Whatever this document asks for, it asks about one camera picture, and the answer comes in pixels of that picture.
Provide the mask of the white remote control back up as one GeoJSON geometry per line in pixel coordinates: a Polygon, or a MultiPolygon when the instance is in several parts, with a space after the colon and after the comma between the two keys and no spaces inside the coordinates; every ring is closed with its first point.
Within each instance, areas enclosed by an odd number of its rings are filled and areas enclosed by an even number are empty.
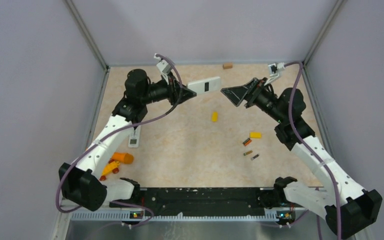
{"type": "Polygon", "coordinates": [[[201,80],[189,82],[187,88],[194,91],[197,95],[219,91],[222,88],[222,79],[220,76],[209,77],[201,80]]]}

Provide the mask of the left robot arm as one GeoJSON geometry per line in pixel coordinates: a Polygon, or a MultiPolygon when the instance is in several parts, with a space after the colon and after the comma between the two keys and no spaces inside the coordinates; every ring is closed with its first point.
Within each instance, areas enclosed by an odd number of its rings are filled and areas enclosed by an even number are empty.
{"type": "Polygon", "coordinates": [[[58,185],[55,204],[60,212],[60,197],[70,200],[90,211],[98,210],[108,194],[134,207],[140,202],[140,193],[134,185],[118,179],[112,185],[100,182],[105,166],[121,143],[139,126],[157,121],[157,118],[144,120],[147,106],[163,100],[171,104],[170,112],[177,105],[197,96],[197,93],[181,83],[172,72],[161,74],[161,80],[151,82],[143,69],[133,69],[127,74],[122,99],[114,107],[111,115],[92,144],[71,164],[63,163],[58,170],[58,185]]]}

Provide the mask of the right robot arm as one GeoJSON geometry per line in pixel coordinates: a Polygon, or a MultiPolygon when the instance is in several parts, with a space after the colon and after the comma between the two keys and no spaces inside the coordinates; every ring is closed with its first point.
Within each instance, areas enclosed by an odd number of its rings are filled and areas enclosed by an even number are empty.
{"type": "Polygon", "coordinates": [[[308,209],[324,219],[343,240],[377,220],[382,196],[353,180],[323,147],[302,117],[306,104],[299,89],[289,87],[276,95],[266,78],[254,78],[244,85],[222,88],[221,93],[234,106],[256,106],[273,118],[278,140],[302,160],[324,187],[324,191],[317,191],[294,177],[279,177],[273,185],[277,205],[293,203],[308,209]]]}

